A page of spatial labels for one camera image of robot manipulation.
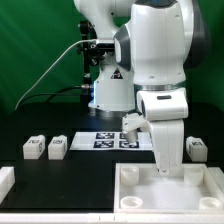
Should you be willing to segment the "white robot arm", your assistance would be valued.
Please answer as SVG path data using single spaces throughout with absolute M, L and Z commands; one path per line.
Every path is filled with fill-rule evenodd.
M 184 68 L 200 62 L 206 42 L 197 0 L 73 0 L 96 32 L 100 74 L 93 113 L 122 117 L 128 142 L 147 132 L 157 169 L 182 164 L 188 117 Z

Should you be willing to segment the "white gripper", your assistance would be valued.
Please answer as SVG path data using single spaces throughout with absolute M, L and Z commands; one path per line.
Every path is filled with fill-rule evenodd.
M 148 125 L 158 172 L 168 175 L 182 164 L 184 122 L 182 119 L 151 121 Z

